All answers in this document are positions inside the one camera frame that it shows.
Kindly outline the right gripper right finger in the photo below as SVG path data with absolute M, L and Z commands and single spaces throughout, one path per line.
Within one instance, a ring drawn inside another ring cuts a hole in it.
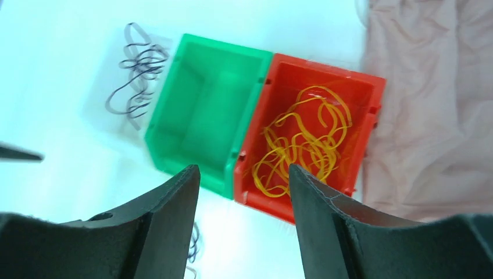
M 421 223 L 368 207 L 301 166 L 289 186 L 306 278 L 491 278 L 492 215 Z

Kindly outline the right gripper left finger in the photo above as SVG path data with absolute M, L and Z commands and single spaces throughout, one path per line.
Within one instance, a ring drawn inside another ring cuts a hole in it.
M 1 214 L 2 278 L 183 278 L 201 174 L 162 185 L 86 221 Z

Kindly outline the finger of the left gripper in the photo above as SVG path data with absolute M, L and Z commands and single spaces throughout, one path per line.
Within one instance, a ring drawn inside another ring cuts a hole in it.
M 44 160 L 44 156 L 39 153 L 18 148 L 16 146 L 1 143 L 1 160 L 42 162 Z

